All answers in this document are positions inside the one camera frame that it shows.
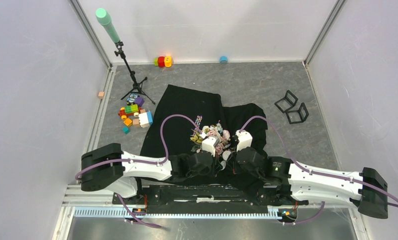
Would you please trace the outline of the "black floral t-shirt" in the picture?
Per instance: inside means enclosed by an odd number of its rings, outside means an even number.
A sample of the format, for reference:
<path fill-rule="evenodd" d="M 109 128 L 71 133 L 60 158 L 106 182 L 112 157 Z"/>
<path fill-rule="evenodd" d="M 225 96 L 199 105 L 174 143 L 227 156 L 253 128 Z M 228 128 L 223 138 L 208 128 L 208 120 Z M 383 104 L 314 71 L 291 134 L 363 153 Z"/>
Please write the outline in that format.
<path fill-rule="evenodd" d="M 226 107 L 222 105 L 219 94 L 169 85 L 155 110 L 153 124 L 146 134 L 140 154 L 153 158 L 165 156 L 161 141 L 164 138 L 170 156 L 193 155 L 199 150 L 201 142 L 191 123 L 194 121 L 203 131 L 216 127 L 211 134 L 222 137 L 216 147 L 220 155 L 224 150 L 234 150 L 232 136 L 253 116 L 265 116 L 263 109 L 254 103 Z M 227 162 L 224 170 L 180 181 L 170 179 L 168 182 L 181 186 L 231 185 L 251 196 L 256 195 L 264 185 L 255 172 L 246 171 L 233 159 Z"/>

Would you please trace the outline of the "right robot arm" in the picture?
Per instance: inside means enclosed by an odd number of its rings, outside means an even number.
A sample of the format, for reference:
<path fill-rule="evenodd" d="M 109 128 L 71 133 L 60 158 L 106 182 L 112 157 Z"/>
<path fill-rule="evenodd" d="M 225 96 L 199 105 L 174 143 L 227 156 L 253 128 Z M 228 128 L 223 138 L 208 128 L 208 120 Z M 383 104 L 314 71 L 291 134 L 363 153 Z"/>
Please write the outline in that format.
<path fill-rule="evenodd" d="M 388 184 L 373 168 L 337 171 L 295 164 L 285 157 L 264 157 L 252 147 L 236 151 L 235 160 L 240 169 L 260 181 L 260 188 L 275 188 L 277 204 L 325 202 L 356 207 L 359 213 L 376 219 L 389 216 L 384 194 Z"/>

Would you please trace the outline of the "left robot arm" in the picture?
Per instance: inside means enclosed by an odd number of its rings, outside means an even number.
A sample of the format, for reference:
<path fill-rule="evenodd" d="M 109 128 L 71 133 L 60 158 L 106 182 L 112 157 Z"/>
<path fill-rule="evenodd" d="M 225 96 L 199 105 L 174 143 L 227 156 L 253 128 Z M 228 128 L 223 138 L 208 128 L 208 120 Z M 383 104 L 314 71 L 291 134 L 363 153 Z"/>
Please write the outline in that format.
<path fill-rule="evenodd" d="M 75 178 L 84 192 L 109 190 L 137 204 L 144 197 L 144 190 L 138 187 L 138 178 L 176 185 L 192 177 L 210 174 L 215 156 L 215 148 L 208 144 L 192 155 L 156 158 L 134 155 L 123 151 L 121 144 L 111 143 L 83 154 L 81 171 Z"/>

